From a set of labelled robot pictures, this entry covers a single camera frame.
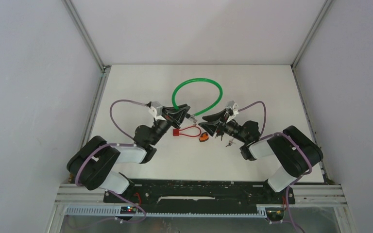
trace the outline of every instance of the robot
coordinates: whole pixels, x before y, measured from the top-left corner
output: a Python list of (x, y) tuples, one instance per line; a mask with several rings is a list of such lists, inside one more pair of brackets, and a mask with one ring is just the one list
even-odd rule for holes
[[(147, 105), (153, 116), (153, 125), (148, 127), (140, 125), (135, 130), (134, 144), (109, 145), (100, 136), (92, 138), (82, 149), (68, 162), (68, 171), (77, 176), (79, 183), (88, 190), (104, 188), (123, 194), (134, 184), (124, 174), (112, 172), (116, 163), (135, 162), (144, 164), (149, 162), (156, 153), (156, 145), (162, 136), (171, 128), (180, 129), (185, 118), (196, 123), (193, 116), (188, 114), (190, 106), (179, 105), (178, 109), (164, 107), (158, 102), (150, 102)], [(227, 134), (244, 143), (240, 147), (242, 157), (248, 161), (255, 161), (266, 156), (276, 156), (281, 167), (264, 182), (265, 195), (281, 195), (283, 190), (298, 177), (308, 171), (323, 158), (322, 152), (311, 140), (309, 140), (295, 126), (285, 128), (282, 133), (261, 137), (258, 123), (248, 120), (243, 125), (235, 121), (239, 114), (238, 105), (234, 101), (227, 103), (219, 113), (204, 116), (198, 125), (212, 137), (221, 137)], [(299, 153), (290, 140), (296, 143), (305, 154), (307, 160)]]

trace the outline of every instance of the gray floor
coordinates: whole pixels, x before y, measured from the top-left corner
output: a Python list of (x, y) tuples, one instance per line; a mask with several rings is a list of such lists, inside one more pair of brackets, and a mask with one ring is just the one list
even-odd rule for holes
[[(307, 233), (339, 233), (333, 208), (292, 208), (292, 216)], [(103, 219), (95, 216), (70, 216), (72, 226), (86, 226)], [(295, 233), (291, 224), (269, 225), (263, 218), (186, 218), (150, 217), (138, 224), (102, 222), (92, 228), (64, 233)]]

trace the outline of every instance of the gray wall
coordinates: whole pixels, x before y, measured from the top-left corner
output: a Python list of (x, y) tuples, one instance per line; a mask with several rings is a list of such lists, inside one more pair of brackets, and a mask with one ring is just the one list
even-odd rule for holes
[(44, 232), (99, 76), (60, 0), (0, 0), (0, 233)]
[(373, 1), (336, 0), (296, 74), (327, 169), (373, 232)]

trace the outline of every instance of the white panel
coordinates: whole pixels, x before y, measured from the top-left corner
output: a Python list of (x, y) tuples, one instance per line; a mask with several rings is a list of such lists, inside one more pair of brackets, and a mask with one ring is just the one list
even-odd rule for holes
[[(100, 103), (92, 136), (100, 135), (109, 142), (131, 143), (111, 122), (109, 107), (118, 99), (141, 102), (159, 101), (171, 106), (171, 94), (182, 81), (207, 77), (220, 83), (224, 90), (221, 103), (207, 114), (221, 111), (230, 100), (244, 107), (256, 100), (267, 106), (267, 126), (264, 134), (282, 131), (295, 125), (310, 138), (302, 104), (290, 66), (224, 66), (224, 65), (115, 65), (112, 66)], [(187, 103), (191, 113), (210, 105), (218, 96), (218, 89), (208, 83), (193, 83), (182, 88), (177, 95), (178, 104)], [(113, 115), (117, 124), (129, 134), (145, 124), (151, 126), (153, 118), (148, 108), (120, 103)], [(235, 118), (243, 124), (246, 120), (263, 121), (262, 106), (245, 110)], [(182, 127), (191, 125), (185, 120)], [(119, 164), (114, 171), (130, 178), (264, 181), (280, 167), (275, 156), (257, 161), (242, 158), (236, 141), (230, 147), (229, 136), (210, 138), (200, 143), (197, 138), (173, 137), (172, 129), (156, 145), (157, 152), (146, 164)], [(322, 182), (319, 166), (303, 182)]]
[(327, 169), (373, 232), (373, 1), (335, 1), (297, 75)]
[(60, 0), (0, 0), (0, 233), (45, 231), (99, 76)]
[(106, 64), (291, 64), (324, 0), (74, 0)]

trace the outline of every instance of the green hose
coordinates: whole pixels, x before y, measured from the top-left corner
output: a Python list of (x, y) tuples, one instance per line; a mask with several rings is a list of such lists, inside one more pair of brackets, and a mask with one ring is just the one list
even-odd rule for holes
[(201, 110), (201, 111), (199, 111), (199, 112), (197, 112), (197, 113), (195, 113), (195, 114), (192, 115), (192, 116), (198, 116), (198, 115), (201, 115), (202, 113), (210, 110), (211, 108), (215, 107), (221, 101), (223, 92), (222, 92), (221, 85), (219, 83), (217, 83), (216, 81), (211, 80), (211, 79), (207, 79), (207, 78), (195, 78), (195, 79), (186, 80), (185, 82), (179, 84), (175, 88), (174, 92), (172, 93), (172, 105), (173, 105), (173, 107), (175, 109), (179, 109), (178, 105), (175, 102), (176, 93), (179, 91), (179, 89), (181, 89), (181, 87), (183, 87), (183, 86), (185, 86), (185, 85), (187, 85), (189, 83), (194, 83), (194, 82), (207, 82), (207, 83), (211, 83), (211, 84), (217, 86), (218, 90), (220, 91), (220, 95), (218, 96), (218, 99), (213, 104), (209, 105), (207, 108), (205, 108), (205, 109), (203, 109), (203, 110)]

